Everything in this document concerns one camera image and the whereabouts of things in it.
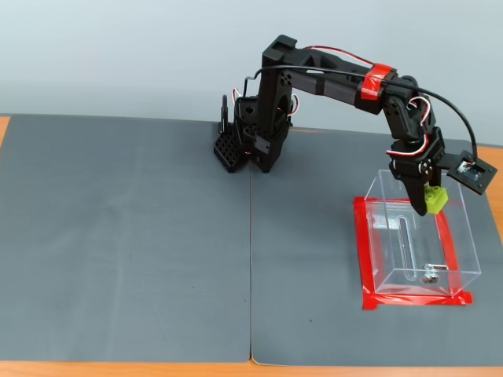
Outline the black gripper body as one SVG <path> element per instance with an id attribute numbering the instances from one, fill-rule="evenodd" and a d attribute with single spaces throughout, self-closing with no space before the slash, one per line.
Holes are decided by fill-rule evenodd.
<path id="1" fill-rule="evenodd" d="M 437 181 L 442 171 L 446 170 L 445 142 L 440 128 L 435 126 L 428 134 L 426 148 L 412 155 L 421 145 L 419 141 L 413 143 L 403 140 L 396 140 L 391 144 L 390 170 L 397 179 Z"/>

